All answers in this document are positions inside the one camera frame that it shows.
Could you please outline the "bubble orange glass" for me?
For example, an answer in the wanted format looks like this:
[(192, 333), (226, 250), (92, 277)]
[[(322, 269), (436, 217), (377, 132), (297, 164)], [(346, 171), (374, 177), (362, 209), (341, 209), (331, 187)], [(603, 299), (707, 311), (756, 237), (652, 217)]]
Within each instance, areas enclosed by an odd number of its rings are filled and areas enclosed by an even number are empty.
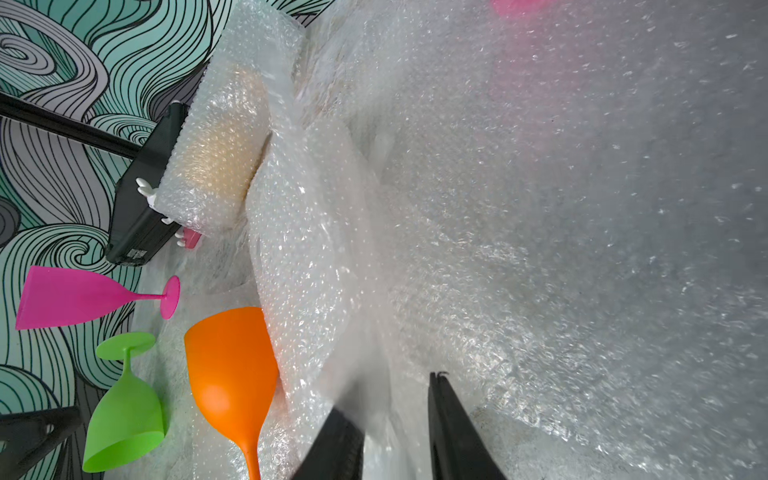
[(184, 335), (190, 388), (204, 418), (242, 451), (251, 479), (261, 477), (258, 442), (279, 370), (258, 307), (230, 309)]

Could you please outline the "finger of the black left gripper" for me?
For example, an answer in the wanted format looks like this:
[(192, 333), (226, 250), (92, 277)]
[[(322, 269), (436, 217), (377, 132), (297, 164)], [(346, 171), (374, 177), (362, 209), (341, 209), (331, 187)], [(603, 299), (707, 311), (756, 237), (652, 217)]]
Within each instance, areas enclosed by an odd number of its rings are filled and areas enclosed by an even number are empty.
[(81, 425), (73, 407), (1, 416), (1, 478), (21, 479)]

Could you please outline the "bubble green glass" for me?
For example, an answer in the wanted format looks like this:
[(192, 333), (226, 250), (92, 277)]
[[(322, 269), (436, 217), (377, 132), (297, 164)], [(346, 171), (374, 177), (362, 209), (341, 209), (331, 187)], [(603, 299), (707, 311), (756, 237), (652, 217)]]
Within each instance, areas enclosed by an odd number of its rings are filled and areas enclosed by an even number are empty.
[(121, 360), (123, 369), (91, 415), (84, 472), (100, 473), (124, 466), (163, 442), (166, 430), (161, 401), (153, 387), (131, 369), (131, 359), (154, 345), (152, 334), (130, 332), (111, 337), (96, 348), (99, 358)]

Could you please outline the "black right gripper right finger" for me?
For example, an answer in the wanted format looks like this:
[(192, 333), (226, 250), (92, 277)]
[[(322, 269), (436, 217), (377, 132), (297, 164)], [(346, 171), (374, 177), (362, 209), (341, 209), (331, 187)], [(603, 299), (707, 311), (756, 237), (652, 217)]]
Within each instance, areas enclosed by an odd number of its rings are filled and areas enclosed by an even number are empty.
[(483, 444), (446, 372), (430, 373), (428, 425), (434, 479), (506, 479)]

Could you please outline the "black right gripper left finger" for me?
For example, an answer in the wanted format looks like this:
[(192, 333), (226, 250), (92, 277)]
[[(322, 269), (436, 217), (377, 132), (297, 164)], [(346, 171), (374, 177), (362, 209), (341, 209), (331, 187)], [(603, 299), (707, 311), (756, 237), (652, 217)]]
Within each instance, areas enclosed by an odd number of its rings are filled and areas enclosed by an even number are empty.
[(333, 408), (292, 480), (360, 480), (365, 433)]

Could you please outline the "pink wine glass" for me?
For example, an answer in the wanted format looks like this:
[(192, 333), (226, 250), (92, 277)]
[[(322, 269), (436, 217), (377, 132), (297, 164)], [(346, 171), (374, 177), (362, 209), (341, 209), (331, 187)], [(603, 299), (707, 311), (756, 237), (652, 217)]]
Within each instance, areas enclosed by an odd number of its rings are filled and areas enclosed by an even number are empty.
[(540, 10), (549, 0), (491, 0), (490, 3), (498, 15), (513, 17)]
[(104, 317), (131, 302), (158, 300), (161, 317), (175, 314), (181, 281), (171, 277), (161, 294), (139, 294), (94, 272), (33, 266), (17, 310), (18, 330), (73, 326)]

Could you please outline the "clear bubble wrap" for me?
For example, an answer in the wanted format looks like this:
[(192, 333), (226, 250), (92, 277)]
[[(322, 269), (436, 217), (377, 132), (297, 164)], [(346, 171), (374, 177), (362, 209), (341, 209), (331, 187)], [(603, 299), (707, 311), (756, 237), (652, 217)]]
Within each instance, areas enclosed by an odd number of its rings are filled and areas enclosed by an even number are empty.
[(333, 408), (366, 440), (382, 434), (391, 404), (363, 186), (348, 128), (319, 119), (275, 139), (247, 201), (256, 284), (300, 456), (292, 475)]
[(303, 93), (369, 166), (397, 465), (449, 375), (508, 478), (767, 475), (767, 5), (336, 1)]

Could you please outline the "bubble yellow glass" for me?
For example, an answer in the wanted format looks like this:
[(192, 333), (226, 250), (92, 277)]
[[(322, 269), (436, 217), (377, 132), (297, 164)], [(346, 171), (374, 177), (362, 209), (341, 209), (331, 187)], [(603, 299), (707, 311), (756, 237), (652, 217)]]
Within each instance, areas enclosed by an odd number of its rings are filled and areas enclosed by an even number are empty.
[(156, 211), (208, 237), (236, 226), (264, 146), (293, 99), (302, 43), (290, 16), (264, 1), (236, 4), (156, 190)]

